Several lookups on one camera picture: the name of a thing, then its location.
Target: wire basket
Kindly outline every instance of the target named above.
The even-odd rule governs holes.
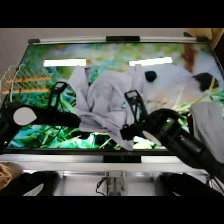
[[[7,94],[10,94],[12,102],[13,94],[49,92],[47,84],[50,84],[51,80],[52,77],[44,68],[34,71],[25,64],[21,64],[18,69],[16,66],[10,66],[8,71],[0,73],[0,105]]]

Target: screen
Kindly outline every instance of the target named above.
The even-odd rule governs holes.
[[[209,46],[202,43],[38,44],[28,46],[22,64],[31,76],[43,72],[51,77],[39,82],[46,89],[57,81],[69,82],[58,109],[81,113],[83,125],[25,126],[10,142],[15,148],[121,150],[123,142],[114,132],[133,120],[131,114],[124,115],[131,112],[123,96],[133,89],[142,95],[148,113],[159,108],[176,110],[187,131],[192,104],[224,102],[222,71]],[[46,108],[49,92],[21,91],[12,97]],[[108,133],[108,126],[116,130]],[[133,150],[164,148],[140,136],[131,145]]]

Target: panda's ear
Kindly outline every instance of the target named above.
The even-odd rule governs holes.
[[[200,90],[202,92],[204,92],[209,89],[212,79],[213,79],[213,76],[211,74],[205,72],[205,73],[200,73],[198,75],[195,75],[195,76],[193,76],[193,78],[199,82]],[[215,79],[213,88],[216,88],[216,87],[219,87],[219,83],[218,83],[217,79]]]
[[[148,82],[154,82],[157,78],[157,74],[154,71],[147,71],[145,72],[145,78]]]

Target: black border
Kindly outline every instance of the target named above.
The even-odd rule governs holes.
[[[89,44],[111,44],[111,43],[133,43],[129,41],[119,41],[119,42],[89,42]],[[178,43],[178,44],[184,44],[185,42],[136,42],[136,43]],[[49,43],[49,44],[85,44],[85,43]],[[195,44],[207,44],[209,50],[211,51],[212,56],[214,57],[216,64],[222,74],[222,77],[224,79],[224,70],[218,60],[217,55],[215,54],[215,51],[211,49],[209,42],[196,42]],[[32,46],[33,44],[27,44],[26,50],[22,56],[22,59],[19,63],[19,66],[21,65],[21,62],[24,58],[24,55],[27,51],[27,48],[29,46]],[[34,45],[47,45],[46,43],[38,43]],[[13,148],[7,148],[4,150],[4,154],[30,154],[30,155],[86,155],[86,156],[174,156],[172,152],[170,152],[167,149],[149,149],[149,150],[91,150],[91,149],[82,149],[82,150],[76,150],[76,149],[63,149],[58,150],[55,148],[52,149],[13,149]]]

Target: gray wall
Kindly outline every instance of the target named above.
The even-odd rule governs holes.
[[[0,72],[18,65],[30,38],[66,36],[167,36],[181,37],[185,28],[0,28]]]

